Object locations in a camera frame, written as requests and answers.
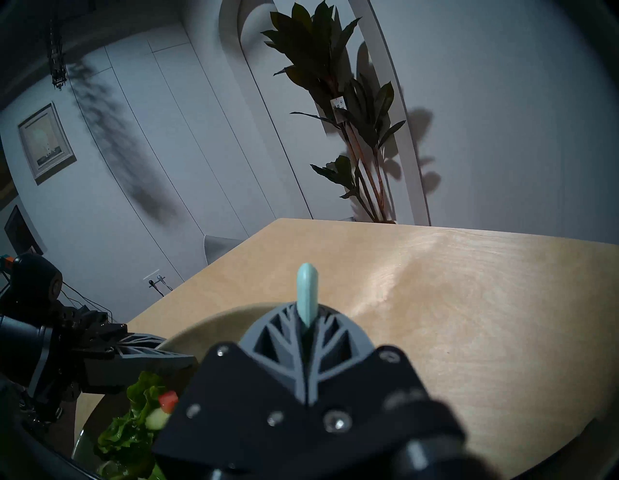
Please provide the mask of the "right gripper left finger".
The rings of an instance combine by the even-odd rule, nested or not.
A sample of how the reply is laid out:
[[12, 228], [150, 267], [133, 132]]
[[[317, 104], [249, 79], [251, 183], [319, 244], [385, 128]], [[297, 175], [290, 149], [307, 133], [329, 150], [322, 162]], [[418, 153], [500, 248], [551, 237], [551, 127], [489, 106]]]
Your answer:
[[198, 366], [154, 443], [166, 479], [307, 479], [310, 432], [295, 306], [203, 322]]

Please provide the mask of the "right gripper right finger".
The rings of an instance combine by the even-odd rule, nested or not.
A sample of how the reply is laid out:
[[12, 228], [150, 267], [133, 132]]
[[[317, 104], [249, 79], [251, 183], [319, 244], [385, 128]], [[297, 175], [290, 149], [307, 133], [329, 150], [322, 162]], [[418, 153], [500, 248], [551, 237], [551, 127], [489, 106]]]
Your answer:
[[406, 354], [374, 347], [355, 322], [320, 305], [308, 326], [308, 407], [321, 438], [308, 479], [483, 479], [452, 409], [427, 392]]

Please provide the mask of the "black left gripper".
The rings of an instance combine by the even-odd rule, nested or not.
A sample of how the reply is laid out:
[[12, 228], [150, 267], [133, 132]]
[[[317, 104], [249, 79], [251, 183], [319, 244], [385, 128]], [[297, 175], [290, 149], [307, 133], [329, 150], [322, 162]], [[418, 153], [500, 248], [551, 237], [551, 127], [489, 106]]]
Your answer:
[[87, 307], [61, 306], [26, 319], [1, 315], [1, 373], [21, 389], [19, 405], [33, 419], [59, 419], [61, 403], [81, 393], [120, 393], [133, 384], [133, 372], [89, 370], [87, 361], [110, 366], [116, 357], [137, 369], [185, 369], [193, 355], [159, 349], [165, 339], [128, 333], [126, 325]]

